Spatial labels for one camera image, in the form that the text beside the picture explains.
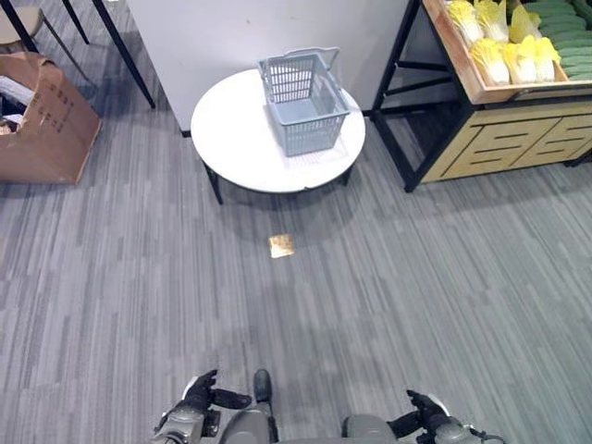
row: black metal frame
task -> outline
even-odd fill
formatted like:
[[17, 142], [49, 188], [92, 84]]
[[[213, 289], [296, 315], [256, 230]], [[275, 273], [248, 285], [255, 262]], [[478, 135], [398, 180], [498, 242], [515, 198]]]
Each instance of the black metal frame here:
[[334, 182], [336, 180], [338, 180], [341, 183], [341, 185], [343, 185], [344, 187], [347, 187], [348, 183], [350, 183], [350, 176], [352, 175], [353, 166], [355, 165], [355, 162], [354, 162], [353, 164], [351, 164], [351, 166], [348, 169], [346, 169], [339, 176], [337, 176], [336, 178], [333, 178], [332, 180], [329, 180], [328, 182], [325, 182], [325, 183], [319, 185], [318, 187], [305, 188], [300, 191], [269, 192], [269, 191], [260, 191], [260, 190], [254, 190], [252, 188], [243, 187], [242, 185], [239, 185], [238, 183], [235, 183], [232, 180], [228, 180], [228, 179], [220, 176], [204, 161], [202, 161], [202, 163], [203, 163], [203, 167], [205, 168], [205, 172], [207, 173], [207, 178], [210, 180], [210, 185], [212, 185], [212, 190], [214, 191], [214, 195], [216, 196], [216, 200], [218, 201], [218, 204], [220, 204], [220, 205], [224, 204], [224, 200], [222, 199], [222, 194], [220, 193], [220, 179], [224, 179], [226, 182], [231, 183], [235, 187], [239, 187], [239, 188], [242, 188], [247, 191], [259, 192], [262, 194], [300, 194], [301, 192], [308, 192], [308, 191], [312, 191], [312, 190], [317, 190], [317, 189], [324, 187], [327, 184]]
[[[450, 61], [448, 53], [446, 52], [446, 49], [444, 48], [442, 41], [438, 36], [438, 32], [436, 31], [434, 24], [430, 19], [428, 20], [428, 22], [432, 30], [432, 33], [435, 36], [436, 42], [438, 43], [438, 46], [442, 54], [444, 55], [445, 65], [401, 60], [401, 54], [403, 52], [405, 44], [407, 44], [409, 33], [413, 27], [413, 24], [415, 23], [415, 18], [417, 17], [417, 13], [419, 12], [420, 6], [423, 6], [422, 0], [409, 0], [409, 3], [407, 4], [405, 13], [403, 15], [401, 28], [399, 30], [399, 33], [397, 34], [397, 38], [390, 52], [390, 57], [388, 58], [388, 63], [382, 76], [380, 85], [378, 87], [378, 91], [376, 93], [376, 98], [372, 106], [372, 109], [364, 111], [364, 115], [370, 117], [370, 120], [375, 124], [376, 129], [378, 130], [380, 138], [382, 139], [383, 143], [387, 146], [388, 153], [392, 157], [395, 166], [401, 174], [401, 177], [404, 182], [405, 191], [412, 192], [413, 190], [415, 190], [417, 185], [419, 185], [426, 173], [436, 163], [438, 158], [446, 150], [452, 139], [461, 130], [461, 128], [471, 117], [474, 111], [480, 109], [496, 109], [503, 107], [518, 107], [526, 105], [559, 104], [568, 101], [576, 102], [588, 101], [592, 99], [592, 96], [590, 95], [576, 95], [573, 97], [520, 100], [529, 93], [539, 93], [542, 91], [541, 89], [537, 89], [535, 91], [522, 90], [518, 92], [516, 95], [514, 95], [508, 102], [490, 105], [473, 105], [471, 101], [468, 99], [466, 93], [464, 92], [463, 85], [461, 84], [458, 76], [456, 75], [456, 71], [454, 69], [454, 66], [452, 65], [452, 62]], [[448, 72], [449, 76], [434, 80], [422, 81], [412, 85], [402, 86], [396, 89], [390, 89], [390, 83], [392, 82], [392, 79], [398, 68]], [[461, 106], [461, 110], [458, 113], [458, 120], [456, 124], [453, 125], [452, 128], [450, 128], [450, 130], [447, 131], [445, 135], [443, 135], [443, 137], [440, 138], [436, 146], [430, 147], [430, 149], [427, 150], [428, 154], [425, 156], [425, 159], [422, 161], [422, 163], [419, 165], [417, 169], [414, 169], [411, 163], [409, 162], [407, 155], [402, 150], [401, 146], [397, 142], [395, 135], [390, 129], [389, 124], [387, 123], [387, 116], [402, 115], [412, 111], [425, 111], [434, 108], [438, 105], [443, 105], [444, 103], [400, 105], [393, 107], [383, 107], [383, 104], [385, 102], [385, 99], [392, 95], [407, 93], [409, 91], [421, 90], [448, 81], [451, 81], [453, 83], [455, 90], [459, 96], [459, 99], [457, 101], [454, 101], [454, 103], [459, 103]], [[578, 89], [589, 89], [589, 87], [566, 86], [564, 88], [553, 88], [553, 91], [558, 91], [560, 89], [576, 91]], [[570, 167], [580, 165], [582, 162], [586, 160], [586, 157], [588, 155], [589, 154], [585, 154], [580, 159], [567, 162], [565, 165]]]
[[72, 4], [70, 3], [70, 0], [62, 0], [62, 3], [66, 7], [66, 11], [69, 13], [70, 18], [74, 22], [74, 26], [76, 26], [76, 29], [80, 33], [80, 36], [82, 37], [82, 40], [86, 44], [90, 44], [89, 43], [89, 39], [86, 37], [86, 34], [84, 33], [84, 29], [82, 28], [82, 25], [80, 25], [80, 20], [78, 20], [78, 16], [76, 15], [76, 12], [74, 12], [74, 8], [72, 7]]
[[[86, 44], [88, 44], [89, 41], [86, 38], [86, 34], [84, 33], [84, 30], [82, 29], [82, 26], [80, 25], [80, 21], [78, 20], [78, 17], [76, 16], [76, 13], [74, 12], [74, 9], [72, 8], [72, 5], [70, 4], [69, 0], [62, 0], [62, 3], [64, 4], [64, 7], [66, 8], [70, 17], [72, 18], [72, 21], [74, 22], [74, 25], [78, 29], [80, 35], [82, 36], [82, 40], [84, 40], [84, 42]], [[128, 47], [123, 43], [123, 40], [121, 40], [121, 36], [119, 35], [119, 32], [117, 31], [117, 28], [116, 28], [115, 24], [113, 23], [111, 16], [109, 16], [109, 13], [107, 12], [105, 5], [103, 3], [103, 0], [92, 0], [92, 4], [94, 5], [94, 8], [96, 9], [97, 13], [101, 17], [101, 20], [103, 21], [105, 27], [107, 28], [109, 35], [111, 35], [111, 39], [113, 39], [113, 42], [116, 45], [119, 53], [121, 54], [123, 61], [128, 66], [131, 76], [136, 81], [138, 87], [142, 91], [142, 94], [144, 95], [144, 97], [148, 101], [148, 104], [150, 105], [150, 107], [152, 109], [155, 109], [156, 105], [154, 103], [152, 95], [150, 95], [150, 93], [148, 92], [148, 88], [146, 87], [146, 84], [144, 83], [142, 75], [140, 74], [140, 71], [138, 71], [136, 64], [134, 63], [133, 59], [131, 58], [130, 51], [128, 50]], [[25, 27], [23, 26], [22, 22], [20, 21], [19, 15], [17, 14], [17, 11], [15, 11], [15, 8], [10, 3], [10, 0], [0, 0], [0, 6], [2, 6], [4, 11], [6, 12], [8, 19], [12, 23], [12, 26], [15, 27], [15, 30], [17, 30], [18, 36], [20, 37], [20, 40], [23, 42], [23, 44], [25, 45], [27, 50], [34, 52], [34, 53], [38, 53], [39, 51], [37, 50], [37, 46], [35, 46], [35, 43], [33, 42], [32, 38], [27, 33], [27, 30], [25, 30]]]

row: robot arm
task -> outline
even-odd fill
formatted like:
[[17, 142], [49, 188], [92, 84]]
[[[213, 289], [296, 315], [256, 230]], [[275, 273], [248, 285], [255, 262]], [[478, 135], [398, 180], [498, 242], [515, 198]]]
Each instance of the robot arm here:
[[226, 409], [242, 410], [251, 404], [251, 397], [221, 388], [213, 388], [217, 370], [194, 377], [181, 400], [163, 413], [154, 428], [153, 441], [166, 439], [174, 444], [198, 444], [202, 437], [215, 437], [220, 424], [220, 411], [212, 404]]
[[472, 426], [463, 425], [450, 416], [446, 407], [433, 396], [412, 390], [407, 390], [407, 394], [417, 410], [388, 423], [396, 438], [407, 437], [424, 429], [425, 433], [417, 437], [418, 444], [478, 444], [490, 439], [505, 443], [498, 436], [477, 432]]

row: table leg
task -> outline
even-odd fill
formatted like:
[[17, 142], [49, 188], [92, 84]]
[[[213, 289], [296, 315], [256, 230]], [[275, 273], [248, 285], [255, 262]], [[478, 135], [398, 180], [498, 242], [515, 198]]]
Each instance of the table leg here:
[[62, 0], [62, 3], [66, 7], [66, 11], [69, 13], [70, 18], [74, 22], [74, 26], [76, 26], [76, 29], [78, 30], [78, 32], [82, 36], [82, 40], [86, 44], [90, 44], [89, 39], [86, 38], [86, 34], [84, 33], [84, 29], [82, 28], [82, 25], [80, 25], [80, 20], [78, 20], [78, 16], [76, 15], [76, 12], [74, 11], [72, 4], [70, 3], [70, 0]]
[[10, 0], [0, 0], [0, 6], [2, 6], [4, 12], [6, 12], [6, 16], [10, 20], [10, 23], [12, 23], [14, 29], [17, 30], [18, 37], [20, 37], [20, 40], [25, 44], [27, 50], [31, 51], [32, 53], [38, 53], [39, 51], [37, 51], [37, 46], [35, 46], [35, 43], [33, 43], [31, 36], [25, 29], [25, 26], [22, 24], [22, 21], [20, 21], [19, 15], [10, 3]]
[[341, 181], [341, 184], [344, 187], [348, 186], [348, 183], [350, 182], [350, 176], [352, 175], [352, 170], [353, 170], [353, 166], [350, 166], [345, 173], [343, 173], [341, 175], [341, 177], [339, 178], [339, 180]]
[[207, 177], [210, 179], [210, 183], [212, 184], [212, 188], [214, 189], [214, 194], [216, 195], [216, 199], [218, 200], [218, 203], [221, 205], [224, 202], [222, 201], [222, 195], [220, 194], [220, 185], [218, 183], [220, 177], [204, 161], [202, 161], [202, 162], [203, 162], [203, 166], [205, 167], [205, 172], [207, 173]]
[[129, 72], [131, 73], [133, 78], [136, 80], [136, 83], [140, 87], [140, 90], [142, 90], [144, 97], [146, 98], [146, 100], [150, 104], [150, 107], [152, 109], [156, 108], [156, 105], [154, 104], [154, 100], [152, 99], [152, 96], [148, 92], [148, 88], [146, 88], [146, 84], [144, 83], [142, 75], [140, 74], [140, 71], [138, 71], [136, 64], [133, 62], [133, 59], [131, 58], [131, 55], [130, 55], [130, 51], [128, 51], [128, 47], [123, 43], [123, 40], [121, 40], [121, 36], [119, 35], [119, 32], [117, 31], [117, 28], [115, 27], [115, 24], [113, 23], [113, 20], [111, 19], [111, 17], [109, 16], [109, 13], [107, 12], [105, 5], [103, 4], [103, 0], [92, 0], [92, 3], [94, 4], [94, 8], [96, 9], [96, 12], [99, 13], [101, 20], [105, 24], [107, 31], [111, 35], [111, 38], [113, 39], [113, 43], [115, 43], [115, 46], [119, 50], [119, 53], [121, 54], [121, 57], [123, 58], [123, 61], [126, 62]]

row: gold sticker on floor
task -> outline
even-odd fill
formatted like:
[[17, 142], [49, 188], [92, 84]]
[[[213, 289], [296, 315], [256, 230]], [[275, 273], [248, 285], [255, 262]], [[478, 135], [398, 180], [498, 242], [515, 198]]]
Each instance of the gold sticker on floor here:
[[294, 244], [290, 234], [278, 234], [269, 238], [269, 252], [273, 259], [294, 254]]

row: yellow wrapped cabbage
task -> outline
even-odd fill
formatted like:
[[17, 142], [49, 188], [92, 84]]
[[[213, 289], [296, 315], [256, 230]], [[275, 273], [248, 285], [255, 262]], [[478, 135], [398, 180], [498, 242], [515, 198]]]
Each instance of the yellow wrapped cabbage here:
[[536, 45], [532, 35], [524, 37], [522, 43], [506, 43], [502, 55], [510, 71], [512, 83], [535, 83], [537, 81]]
[[469, 49], [477, 40], [483, 38], [483, 30], [477, 22], [473, 5], [465, 0], [453, 0], [448, 3], [446, 9]]
[[487, 38], [500, 43], [508, 42], [506, 0], [501, 0], [499, 4], [493, 0], [475, 0], [475, 11], [477, 21]]
[[488, 85], [507, 85], [510, 72], [501, 56], [500, 43], [492, 39], [478, 40], [471, 48], [471, 57], [475, 61], [481, 76]]
[[555, 65], [561, 57], [547, 37], [535, 42], [536, 81], [555, 81]]
[[524, 9], [524, 6], [517, 6], [512, 12], [512, 25], [510, 25], [510, 41], [514, 43], [520, 43], [528, 35], [531, 35], [536, 39], [542, 38], [542, 34], [538, 30], [537, 26], [538, 25], [536, 25], [531, 19], [531, 17], [528, 15], [526, 9]]

